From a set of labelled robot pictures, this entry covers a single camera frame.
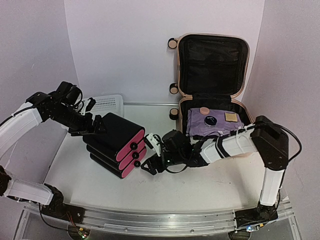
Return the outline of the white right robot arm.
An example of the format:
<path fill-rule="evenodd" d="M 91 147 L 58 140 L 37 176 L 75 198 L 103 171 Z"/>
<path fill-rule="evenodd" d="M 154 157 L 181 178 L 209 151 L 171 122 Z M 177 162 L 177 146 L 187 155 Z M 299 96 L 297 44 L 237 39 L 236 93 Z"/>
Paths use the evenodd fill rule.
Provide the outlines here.
<path fill-rule="evenodd" d="M 222 160 L 256 156 L 263 162 L 264 176 L 258 204 L 251 216 L 262 222 L 276 207 L 289 164 L 289 136 L 283 126 L 264 115 L 225 135 L 210 133 L 195 142 L 177 130 L 163 137 L 148 134 L 144 141 L 155 153 L 141 164 L 141 169 L 153 176 L 176 165 L 200 168 Z"/>

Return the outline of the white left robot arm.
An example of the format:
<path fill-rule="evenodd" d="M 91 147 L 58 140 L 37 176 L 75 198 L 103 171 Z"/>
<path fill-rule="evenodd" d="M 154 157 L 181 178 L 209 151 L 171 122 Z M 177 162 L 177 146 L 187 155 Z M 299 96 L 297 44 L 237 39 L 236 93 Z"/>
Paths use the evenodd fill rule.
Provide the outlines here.
<path fill-rule="evenodd" d="M 26 133 L 51 119 L 68 128 L 72 136 L 105 134 L 107 128 L 100 115 L 89 111 L 95 105 L 93 98 L 84 104 L 83 113 L 76 109 L 82 102 L 82 91 L 63 81 L 55 91 L 36 92 L 0 124 L 0 154 L 3 156 Z M 67 214 L 67 207 L 54 198 L 53 187 L 17 178 L 4 167 L 0 168 L 0 195 L 47 206 L 57 219 Z"/>

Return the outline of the round black compact case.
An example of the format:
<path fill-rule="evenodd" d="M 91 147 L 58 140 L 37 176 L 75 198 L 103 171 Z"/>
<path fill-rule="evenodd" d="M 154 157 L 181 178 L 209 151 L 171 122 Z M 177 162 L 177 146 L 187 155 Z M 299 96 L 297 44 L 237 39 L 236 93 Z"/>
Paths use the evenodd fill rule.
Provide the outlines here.
<path fill-rule="evenodd" d="M 217 124 L 217 119 L 208 115 L 204 118 L 204 123 L 209 127 L 215 127 Z"/>

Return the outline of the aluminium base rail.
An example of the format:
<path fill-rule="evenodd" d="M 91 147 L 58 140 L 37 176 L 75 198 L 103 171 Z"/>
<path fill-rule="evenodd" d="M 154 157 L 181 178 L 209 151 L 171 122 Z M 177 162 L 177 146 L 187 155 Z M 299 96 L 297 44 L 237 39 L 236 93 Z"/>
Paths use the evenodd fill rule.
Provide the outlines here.
<path fill-rule="evenodd" d="M 67 224 L 70 227 L 89 231 L 97 229 L 110 233 L 137 236 L 205 236 L 226 232 L 248 233 L 270 228 L 289 231 L 294 238 L 300 237 L 300 230 L 288 197 L 280 201 L 277 213 L 270 219 L 254 220 L 250 209 L 240 211 L 207 211 L 191 213 L 150 213 L 115 211 L 98 208 L 83 208 L 76 205 L 66 207 L 65 216 L 55 216 L 48 207 L 30 207 L 43 217 Z"/>

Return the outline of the black pink drawer organizer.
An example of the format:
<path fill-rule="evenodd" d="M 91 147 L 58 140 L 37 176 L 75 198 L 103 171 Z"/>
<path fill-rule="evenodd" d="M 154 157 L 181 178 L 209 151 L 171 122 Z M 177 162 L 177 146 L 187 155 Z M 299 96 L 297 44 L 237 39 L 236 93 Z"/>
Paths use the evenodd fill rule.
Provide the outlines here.
<path fill-rule="evenodd" d="M 126 178 L 147 153 L 145 128 L 117 114 L 102 117 L 105 133 L 82 137 L 90 158 L 116 175 Z"/>

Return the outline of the purple shirt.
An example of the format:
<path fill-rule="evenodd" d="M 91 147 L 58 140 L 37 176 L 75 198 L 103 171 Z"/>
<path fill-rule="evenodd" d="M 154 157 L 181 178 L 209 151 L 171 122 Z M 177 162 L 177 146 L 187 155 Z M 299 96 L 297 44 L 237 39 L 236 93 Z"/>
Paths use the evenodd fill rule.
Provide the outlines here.
<path fill-rule="evenodd" d="M 186 135 L 189 137 L 223 136 L 245 125 L 232 111 L 190 108 L 187 114 Z"/>

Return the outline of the white perforated plastic basket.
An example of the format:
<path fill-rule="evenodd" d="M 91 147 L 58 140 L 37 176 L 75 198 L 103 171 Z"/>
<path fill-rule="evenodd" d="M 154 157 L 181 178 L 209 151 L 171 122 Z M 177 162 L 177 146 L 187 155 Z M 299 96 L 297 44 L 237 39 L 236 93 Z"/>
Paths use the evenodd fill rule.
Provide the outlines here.
<path fill-rule="evenodd" d="M 88 111 L 86 107 L 89 105 L 90 99 L 95 100 L 95 105 Z M 120 94 L 84 98 L 79 107 L 79 113 L 83 116 L 85 113 L 91 113 L 93 118 L 96 115 L 103 117 L 107 113 L 113 113 L 120 117 L 124 116 L 124 101 Z"/>

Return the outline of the square tan coaster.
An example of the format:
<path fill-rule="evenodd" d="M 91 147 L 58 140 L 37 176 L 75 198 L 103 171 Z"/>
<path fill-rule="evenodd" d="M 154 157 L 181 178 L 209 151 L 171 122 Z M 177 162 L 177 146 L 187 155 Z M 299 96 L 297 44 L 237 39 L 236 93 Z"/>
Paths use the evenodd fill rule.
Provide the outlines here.
<path fill-rule="evenodd" d="M 226 112 L 225 113 L 225 121 L 226 122 L 238 122 L 238 115 L 236 113 Z"/>

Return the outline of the beige hard-shell suitcase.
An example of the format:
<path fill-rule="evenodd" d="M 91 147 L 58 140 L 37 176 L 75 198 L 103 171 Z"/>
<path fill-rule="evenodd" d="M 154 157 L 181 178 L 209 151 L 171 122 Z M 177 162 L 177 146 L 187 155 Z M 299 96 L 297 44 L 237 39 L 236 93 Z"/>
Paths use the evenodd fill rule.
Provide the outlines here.
<path fill-rule="evenodd" d="M 236 36 L 187 33 L 170 38 L 167 43 L 176 50 L 177 82 L 169 90 L 180 93 L 180 131 L 194 145 L 202 136 L 188 133 L 189 111 L 206 107 L 238 114 L 245 126 L 254 122 L 246 106 L 238 101 L 245 86 L 250 47 Z"/>

